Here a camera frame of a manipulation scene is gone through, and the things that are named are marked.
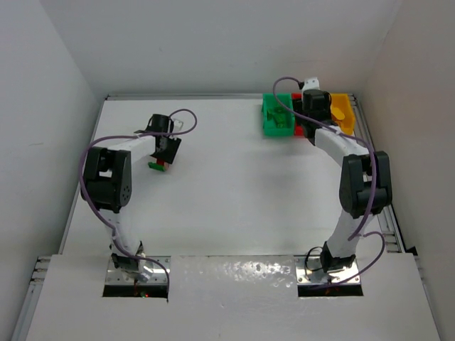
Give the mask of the green square lego brick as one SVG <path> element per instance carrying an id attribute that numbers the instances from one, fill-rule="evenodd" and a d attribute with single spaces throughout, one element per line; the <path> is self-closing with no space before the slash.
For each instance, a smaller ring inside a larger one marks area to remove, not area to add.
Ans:
<path id="1" fill-rule="evenodd" d="M 278 129 L 284 129 L 287 126 L 286 120 L 275 119 L 274 121 Z"/>

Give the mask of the yellow arch lego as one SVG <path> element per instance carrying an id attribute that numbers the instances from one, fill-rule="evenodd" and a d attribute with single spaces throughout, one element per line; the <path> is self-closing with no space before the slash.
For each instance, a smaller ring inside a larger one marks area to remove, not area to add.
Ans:
<path id="1" fill-rule="evenodd" d="M 331 116 L 334 121 L 343 121 L 346 116 L 341 109 L 331 105 Z"/>

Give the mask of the red green flower lego stack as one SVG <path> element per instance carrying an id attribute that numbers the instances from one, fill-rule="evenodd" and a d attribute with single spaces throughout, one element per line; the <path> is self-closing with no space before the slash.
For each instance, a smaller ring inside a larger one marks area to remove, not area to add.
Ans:
<path id="1" fill-rule="evenodd" d="M 169 166 L 170 166 L 169 163 L 162 161 L 162 160 L 157 160 L 155 162 L 148 162 L 148 167 L 155 171 L 166 172 L 168 170 Z"/>

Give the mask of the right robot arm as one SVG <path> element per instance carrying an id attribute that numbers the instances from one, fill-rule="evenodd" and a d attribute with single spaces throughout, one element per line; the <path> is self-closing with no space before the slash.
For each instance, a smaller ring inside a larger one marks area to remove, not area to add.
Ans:
<path id="1" fill-rule="evenodd" d="M 320 253 L 321 269 L 337 271 L 351 266 L 364 228 L 392 202 L 390 159 L 365 140 L 342 131 L 332 119 L 328 92 L 304 90 L 296 112 L 305 137 L 341 167 L 342 211 Z"/>

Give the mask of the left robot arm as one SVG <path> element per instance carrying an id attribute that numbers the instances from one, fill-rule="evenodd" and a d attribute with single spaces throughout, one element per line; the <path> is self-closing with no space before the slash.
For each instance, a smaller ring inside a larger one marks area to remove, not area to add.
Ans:
<path id="1" fill-rule="evenodd" d="M 142 241 L 134 235 L 129 222 L 126 206 L 132 198 L 132 168 L 150 157 L 150 169 L 167 171 L 181 144 L 175 135 L 182 127 L 183 122 L 172 115 L 153 114 L 146 128 L 136 131 L 134 138 L 109 148 L 92 146 L 85 159 L 83 183 L 109 235 L 112 263 L 144 283 L 161 266 L 146 257 Z"/>

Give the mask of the yellow green bee lego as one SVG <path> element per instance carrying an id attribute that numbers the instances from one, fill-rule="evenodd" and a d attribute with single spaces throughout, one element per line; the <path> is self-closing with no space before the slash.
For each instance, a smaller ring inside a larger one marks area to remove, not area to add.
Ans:
<path id="1" fill-rule="evenodd" d="M 273 108 L 267 110 L 267 119 L 268 120 L 275 120 L 275 119 L 282 119 L 285 120 L 286 112 L 282 108 Z"/>

